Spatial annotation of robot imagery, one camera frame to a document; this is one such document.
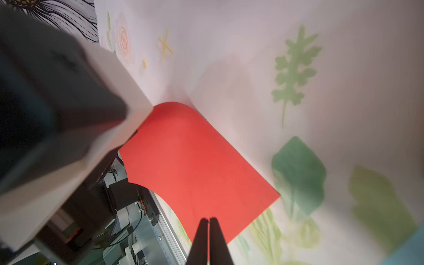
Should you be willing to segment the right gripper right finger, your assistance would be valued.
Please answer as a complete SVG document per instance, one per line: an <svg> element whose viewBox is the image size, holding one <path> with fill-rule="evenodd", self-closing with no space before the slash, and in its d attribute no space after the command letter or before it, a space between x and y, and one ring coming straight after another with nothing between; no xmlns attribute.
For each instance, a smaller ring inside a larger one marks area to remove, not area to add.
<svg viewBox="0 0 424 265"><path fill-rule="evenodd" d="M210 265L234 265L217 218L209 223Z"/></svg>

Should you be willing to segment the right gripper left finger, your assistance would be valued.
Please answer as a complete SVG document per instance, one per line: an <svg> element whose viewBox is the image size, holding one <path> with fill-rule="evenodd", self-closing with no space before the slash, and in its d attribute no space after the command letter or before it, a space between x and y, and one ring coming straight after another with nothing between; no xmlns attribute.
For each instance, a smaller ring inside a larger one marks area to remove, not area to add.
<svg viewBox="0 0 424 265"><path fill-rule="evenodd" d="M200 220L186 265L207 265L209 221Z"/></svg>

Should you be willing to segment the red paper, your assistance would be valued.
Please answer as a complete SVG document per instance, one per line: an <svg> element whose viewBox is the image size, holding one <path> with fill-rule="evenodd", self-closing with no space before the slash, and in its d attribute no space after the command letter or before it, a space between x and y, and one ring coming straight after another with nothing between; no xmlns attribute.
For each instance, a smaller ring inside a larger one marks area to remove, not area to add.
<svg viewBox="0 0 424 265"><path fill-rule="evenodd" d="M227 242L250 227L269 263L280 261L278 192L197 111L155 106L120 154L129 181L158 194L191 240L201 219L217 218Z"/></svg>

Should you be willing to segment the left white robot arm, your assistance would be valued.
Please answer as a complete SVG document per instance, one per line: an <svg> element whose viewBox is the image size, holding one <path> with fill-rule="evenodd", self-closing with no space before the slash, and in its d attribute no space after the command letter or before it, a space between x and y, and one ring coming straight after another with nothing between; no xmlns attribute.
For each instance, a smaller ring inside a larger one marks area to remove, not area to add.
<svg viewBox="0 0 424 265"><path fill-rule="evenodd" d="M151 111L115 53L1 6L1 264L90 252L113 218L98 181Z"/></svg>

